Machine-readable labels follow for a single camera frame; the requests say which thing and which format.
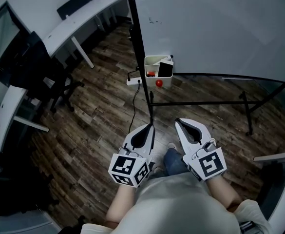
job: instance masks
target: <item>wooden floor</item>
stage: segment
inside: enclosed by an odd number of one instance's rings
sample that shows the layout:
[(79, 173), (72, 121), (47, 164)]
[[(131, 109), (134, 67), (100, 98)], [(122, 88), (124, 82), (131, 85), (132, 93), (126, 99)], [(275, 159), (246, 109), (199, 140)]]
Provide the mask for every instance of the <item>wooden floor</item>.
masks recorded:
[[(75, 111), (58, 107), (53, 115), (45, 110), (40, 120), (50, 132), (33, 134), (30, 145), (35, 151), (31, 160), (41, 172), (54, 176), (50, 190), (60, 204), (50, 207), (50, 215), (62, 227), (76, 224), (80, 215), (87, 222), (102, 223), (116, 192), (117, 185), (107, 170), (128, 132), (135, 94), (135, 89), (126, 85), (127, 73), (136, 66), (132, 43), (127, 40), (128, 29), (127, 24), (122, 24), (92, 50), (89, 57), (94, 69), (82, 61), (73, 71), (73, 77), (85, 83), (72, 95)], [(266, 95), (254, 81), (233, 83), (210, 77), (177, 77), (170, 89), (153, 89), (155, 102), (238, 100), (243, 90), (249, 100)], [(149, 123), (142, 88), (135, 105), (132, 130)], [(207, 126), (224, 150), (228, 166), (224, 177), (243, 198), (255, 199), (262, 186), (260, 166), (252, 162), (253, 157), (285, 152), (285, 112), (275, 101), (252, 114), (251, 137), (245, 135), (248, 125), (243, 105), (157, 107), (156, 151), (165, 150), (170, 141), (178, 143), (174, 129), (177, 117)]]

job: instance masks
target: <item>black cable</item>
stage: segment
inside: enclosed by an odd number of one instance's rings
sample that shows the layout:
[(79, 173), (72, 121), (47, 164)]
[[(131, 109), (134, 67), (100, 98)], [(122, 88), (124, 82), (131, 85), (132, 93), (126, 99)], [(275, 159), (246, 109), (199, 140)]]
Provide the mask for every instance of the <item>black cable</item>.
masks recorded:
[[(140, 90), (140, 80), (138, 80), (138, 90), (137, 90), (137, 92), (135, 93), (135, 95), (134, 95), (134, 97), (133, 97), (133, 118), (134, 118), (134, 116), (136, 115), (136, 109), (135, 109), (135, 107), (134, 107), (134, 99), (136, 98), (136, 95), (139, 93), (139, 90)], [(131, 132), (132, 124), (133, 124), (133, 119), (132, 119), (131, 125), (129, 126), (128, 133)]]
[(134, 70), (134, 71), (131, 71), (131, 72), (128, 72), (128, 73), (127, 73), (128, 81), (130, 81), (130, 80), (131, 80), (131, 78), (129, 77), (129, 74), (134, 73), (134, 72), (137, 72), (137, 71), (138, 71), (138, 70)]

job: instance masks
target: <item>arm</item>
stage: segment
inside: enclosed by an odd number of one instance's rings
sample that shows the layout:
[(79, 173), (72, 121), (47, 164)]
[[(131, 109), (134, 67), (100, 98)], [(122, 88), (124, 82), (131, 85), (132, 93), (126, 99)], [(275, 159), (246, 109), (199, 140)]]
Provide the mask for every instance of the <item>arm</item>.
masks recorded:
[(217, 199), (230, 212), (234, 212), (242, 199), (232, 186), (220, 175), (206, 181), (213, 198)]
[(105, 226), (115, 229), (134, 205), (136, 188), (120, 185), (105, 217)]

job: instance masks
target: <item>office chair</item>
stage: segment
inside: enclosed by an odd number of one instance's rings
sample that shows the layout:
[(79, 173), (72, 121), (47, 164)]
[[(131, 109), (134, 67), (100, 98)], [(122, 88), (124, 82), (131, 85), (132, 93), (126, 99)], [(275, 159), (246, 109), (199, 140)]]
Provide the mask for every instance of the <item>office chair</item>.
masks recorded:
[[(37, 98), (43, 102), (54, 99), (50, 108), (53, 113), (56, 112), (57, 100), (62, 97), (62, 103), (66, 104), (73, 112), (74, 107), (71, 106), (69, 98), (74, 89), (78, 86), (83, 87), (84, 83), (74, 82), (62, 64), (56, 58), (51, 59), (49, 57), (41, 40), (31, 43), (30, 40), (33, 37), (37, 37), (35, 32), (30, 35), (23, 53), (19, 55), (19, 59), (16, 61), (10, 84), (27, 89), (27, 95), (30, 98)], [(51, 88), (43, 82), (45, 77), (55, 82)], [(67, 78), (71, 81), (70, 85), (65, 85)]]

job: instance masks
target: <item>whiteboard stand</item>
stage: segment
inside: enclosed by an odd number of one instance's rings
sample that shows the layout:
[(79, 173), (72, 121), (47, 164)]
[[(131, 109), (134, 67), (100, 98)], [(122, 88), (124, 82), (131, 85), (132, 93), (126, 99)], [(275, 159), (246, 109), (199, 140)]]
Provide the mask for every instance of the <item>whiteboard stand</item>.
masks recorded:
[(278, 93), (280, 93), (285, 88), (285, 82), (279, 80), (273, 80), (269, 78), (257, 78), (257, 77), (250, 77), (250, 76), (241, 76), (241, 75), (228, 75), (228, 74), (209, 74), (209, 73), (174, 73), (174, 75), (182, 75), (182, 76), (221, 76), (221, 77), (230, 77), (230, 78), (251, 78), (251, 79), (262, 79), (262, 80), (269, 80), (269, 81), (276, 81), (280, 82), (281, 85), (275, 89), (272, 93), (266, 96), (263, 100), (260, 101), (248, 101), (245, 91), (241, 93), (239, 96), (240, 101), (184, 101), (184, 102), (164, 102), (164, 103), (156, 103), (153, 101), (153, 92), (148, 92), (148, 87), (145, 78), (145, 68), (144, 68), (144, 58), (145, 58), (145, 51), (144, 45), (142, 40), (142, 33), (141, 27), (139, 23), (138, 11), (136, 7), (135, 0), (128, 0), (130, 11), (132, 14), (133, 25), (130, 27), (130, 35), (131, 41), (133, 42), (133, 49), (136, 55), (140, 77), (142, 80), (143, 90), (145, 93), (146, 101), (148, 104), (149, 114), (150, 114), (150, 123), (153, 124), (153, 107), (155, 106), (182, 106), (182, 105), (231, 105), (231, 104), (244, 104), (245, 105), (245, 112), (248, 121), (248, 132), (246, 133), (247, 136), (253, 134), (253, 127), (252, 127), (252, 120), (251, 120), (251, 113), (264, 105), (266, 102), (270, 101), (274, 98)]

